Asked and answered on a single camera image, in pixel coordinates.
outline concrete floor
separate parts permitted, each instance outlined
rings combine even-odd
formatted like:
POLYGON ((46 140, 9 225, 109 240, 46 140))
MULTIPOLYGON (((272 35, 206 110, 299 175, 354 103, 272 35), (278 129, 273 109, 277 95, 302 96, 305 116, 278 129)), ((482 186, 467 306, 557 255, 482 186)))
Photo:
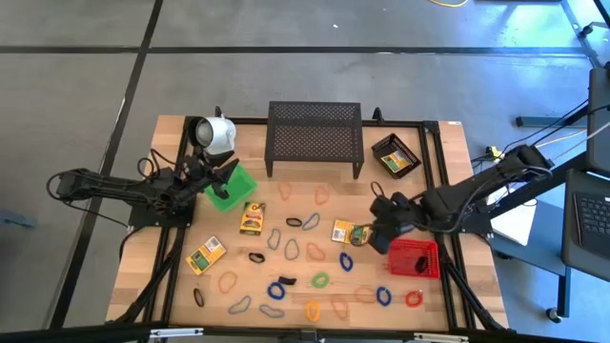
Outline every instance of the concrete floor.
MULTIPOLYGON (((571 25, 599 15, 592 4, 570 4, 578 23, 557 3, 473 0, 445 9, 424 0, 174 0, 161 11, 152 45, 578 47, 571 25)), ((152 0, 3 1, 0 45, 138 46, 152 7, 152 0)), ((602 56, 608 33, 594 34, 602 56)), ((134 57, 0 54, 0 208, 38 222, 0 231, 2 332, 46 325, 81 213, 49 199, 45 182, 70 168, 98 169, 134 57)), ((387 118, 460 120, 477 156, 531 132, 513 126, 516 116, 561 115, 584 100, 589 69, 588 60, 566 56, 149 55, 112 172, 136 177, 134 162, 147 153, 159 114, 211 115, 218 105, 228 115, 264 116, 270 100, 356 101, 364 115, 379 106, 387 118)), ((561 206, 562 190, 543 198, 561 206)), ((101 212, 128 216, 112 201, 101 212)), ((68 326, 103 322, 123 235, 97 221, 68 326)), ((572 317, 556 325, 541 316, 557 301, 554 275, 514 260, 498 260, 497 270, 513 329, 607 340, 608 283, 575 272, 572 317)))

